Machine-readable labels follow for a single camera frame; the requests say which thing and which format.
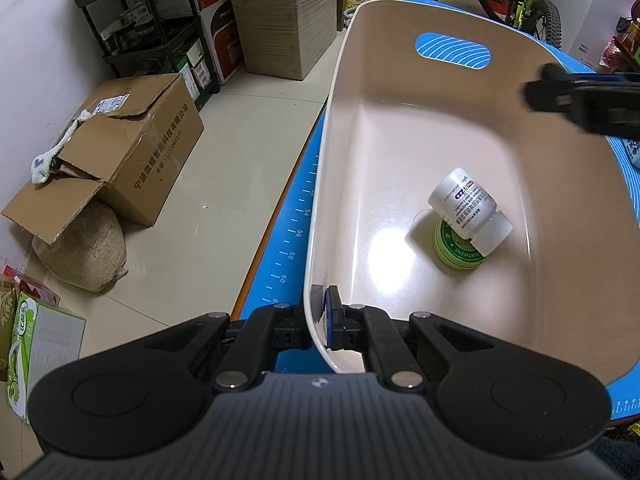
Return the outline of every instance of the dark fabric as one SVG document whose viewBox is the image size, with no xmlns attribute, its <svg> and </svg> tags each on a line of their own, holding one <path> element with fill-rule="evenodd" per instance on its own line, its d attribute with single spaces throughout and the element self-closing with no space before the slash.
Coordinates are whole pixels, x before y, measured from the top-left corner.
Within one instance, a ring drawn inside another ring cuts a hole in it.
<svg viewBox="0 0 640 480">
<path fill-rule="evenodd" d="M 626 480 L 640 480 L 640 447 L 634 442 L 603 437 L 593 451 Z"/>
</svg>

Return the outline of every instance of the cardboard box flap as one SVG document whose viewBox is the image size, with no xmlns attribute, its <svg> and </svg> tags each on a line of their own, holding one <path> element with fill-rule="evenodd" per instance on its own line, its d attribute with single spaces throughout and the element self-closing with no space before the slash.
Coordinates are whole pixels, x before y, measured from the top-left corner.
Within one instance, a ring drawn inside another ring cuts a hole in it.
<svg viewBox="0 0 640 480">
<path fill-rule="evenodd" d="M 100 85 L 83 104 L 111 117 L 136 116 L 147 111 L 179 74 L 114 79 Z"/>
<path fill-rule="evenodd" d="M 2 214 L 51 245 L 103 185 L 66 176 L 54 176 L 44 186 L 28 182 Z"/>
<path fill-rule="evenodd" d="M 108 182 L 138 142 L 145 124 L 145 120 L 95 115 L 76 130 L 58 156 Z"/>
</svg>

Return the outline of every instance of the green box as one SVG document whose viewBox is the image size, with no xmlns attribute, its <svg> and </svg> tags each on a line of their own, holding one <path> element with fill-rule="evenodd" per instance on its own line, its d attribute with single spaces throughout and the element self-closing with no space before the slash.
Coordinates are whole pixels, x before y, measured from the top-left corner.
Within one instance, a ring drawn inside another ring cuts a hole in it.
<svg viewBox="0 0 640 480">
<path fill-rule="evenodd" d="M 75 314 L 20 294 L 9 349 L 6 401 L 27 424 L 27 398 L 33 387 L 50 371 L 78 359 L 84 324 Z"/>
</svg>

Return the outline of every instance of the white bottle cap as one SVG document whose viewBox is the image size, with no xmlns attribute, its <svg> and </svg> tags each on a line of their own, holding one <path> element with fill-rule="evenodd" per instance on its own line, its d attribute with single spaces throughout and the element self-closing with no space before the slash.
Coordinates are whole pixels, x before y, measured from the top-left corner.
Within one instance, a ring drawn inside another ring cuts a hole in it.
<svg viewBox="0 0 640 480">
<path fill-rule="evenodd" d="M 509 236 L 512 229 L 513 225 L 509 222 L 509 219 L 501 211 L 496 211 L 489 216 L 476 233 L 476 236 L 471 239 L 471 245 L 473 245 L 482 256 L 488 256 Z"/>
</svg>

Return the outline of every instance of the round green container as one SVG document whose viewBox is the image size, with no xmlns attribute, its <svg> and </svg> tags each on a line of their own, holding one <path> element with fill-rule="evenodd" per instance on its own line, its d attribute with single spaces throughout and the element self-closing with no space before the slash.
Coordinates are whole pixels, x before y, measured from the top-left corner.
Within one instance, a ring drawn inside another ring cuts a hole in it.
<svg viewBox="0 0 640 480">
<path fill-rule="evenodd" d="M 436 225 L 433 248 L 440 261 L 451 269 L 475 269 L 484 260 L 484 256 L 469 243 L 469 240 L 460 238 L 444 220 L 440 220 Z"/>
</svg>

